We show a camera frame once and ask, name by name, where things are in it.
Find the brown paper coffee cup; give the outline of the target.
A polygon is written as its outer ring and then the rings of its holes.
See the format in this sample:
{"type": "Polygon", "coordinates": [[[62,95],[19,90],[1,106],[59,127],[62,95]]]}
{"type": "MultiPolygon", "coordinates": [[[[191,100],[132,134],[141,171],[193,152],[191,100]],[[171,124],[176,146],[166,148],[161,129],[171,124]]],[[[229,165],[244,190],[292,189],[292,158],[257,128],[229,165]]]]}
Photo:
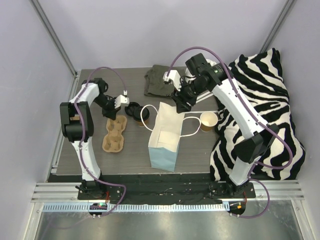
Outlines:
{"type": "Polygon", "coordinates": [[[145,125],[147,126],[149,124],[149,119],[144,121],[136,121],[136,123],[139,127],[144,127],[145,125]]]}

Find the brown cardboard cup carrier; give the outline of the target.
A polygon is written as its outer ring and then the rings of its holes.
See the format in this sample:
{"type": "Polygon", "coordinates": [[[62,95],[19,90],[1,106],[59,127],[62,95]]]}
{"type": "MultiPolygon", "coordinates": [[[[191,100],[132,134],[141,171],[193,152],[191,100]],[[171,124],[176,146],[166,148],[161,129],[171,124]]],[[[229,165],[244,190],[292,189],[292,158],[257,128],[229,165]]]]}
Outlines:
{"type": "Polygon", "coordinates": [[[102,149],[107,153],[119,153],[124,147],[123,132],[127,126],[127,117],[117,115],[115,120],[108,119],[106,123],[107,134],[102,141],[102,149]]]}

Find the light blue paper bag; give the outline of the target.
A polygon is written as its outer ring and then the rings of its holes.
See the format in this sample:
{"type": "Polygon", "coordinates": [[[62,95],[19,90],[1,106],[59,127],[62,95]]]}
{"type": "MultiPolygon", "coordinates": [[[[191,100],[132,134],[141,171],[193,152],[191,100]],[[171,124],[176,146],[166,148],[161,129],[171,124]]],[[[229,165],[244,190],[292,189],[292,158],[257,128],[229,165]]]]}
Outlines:
{"type": "Polygon", "coordinates": [[[201,120],[195,116],[186,117],[184,113],[177,113],[175,107],[164,102],[159,103],[159,108],[147,104],[142,110],[145,110],[147,107],[152,107],[156,111],[155,123],[152,129],[142,121],[143,126],[151,131],[148,141],[151,167],[174,172],[180,139],[195,135],[201,127],[201,120]],[[182,135],[183,123],[188,119],[197,120],[198,127],[193,133],[182,135]]]}

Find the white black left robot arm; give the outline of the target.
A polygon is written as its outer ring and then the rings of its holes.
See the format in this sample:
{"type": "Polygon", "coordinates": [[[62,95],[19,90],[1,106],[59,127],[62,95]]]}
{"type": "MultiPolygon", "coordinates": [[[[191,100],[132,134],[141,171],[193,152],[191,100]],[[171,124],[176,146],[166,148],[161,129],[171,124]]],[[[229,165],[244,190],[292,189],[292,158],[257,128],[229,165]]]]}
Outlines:
{"type": "Polygon", "coordinates": [[[102,78],[84,81],[76,96],[59,106],[62,134],[74,147],[82,171],[81,185],[77,189],[97,200],[106,195],[107,186],[103,183],[102,172],[93,150],[95,128],[90,106],[96,103],[104,117],[115,120],[121,108],[116,107],[115,97],[105,94],[108,88],[102,78]]]}

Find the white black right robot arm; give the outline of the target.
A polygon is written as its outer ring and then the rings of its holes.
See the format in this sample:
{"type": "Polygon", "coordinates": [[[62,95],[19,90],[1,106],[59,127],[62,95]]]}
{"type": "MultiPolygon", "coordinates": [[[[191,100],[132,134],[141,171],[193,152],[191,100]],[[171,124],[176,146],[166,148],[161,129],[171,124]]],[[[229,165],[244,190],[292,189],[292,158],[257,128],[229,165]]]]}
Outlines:
{"type": "Polygon", "coordinates": [[[244,137],[234,147],[236,160],[225,186],[226,193],[236,198],[243,193],[254,164],[270,148],[279,128],[275,124],[268,124],[258,114],[223,61],[211,65],[199,53],[187,60],[185,65],[191,73],[190,81],[184,80],[171,69],[163,75],[166,83],[174,85],[171,97],[176,103],[176,111],[189,112],[197,103],[198,96],[209,91],[227,108],[244,137]]]}

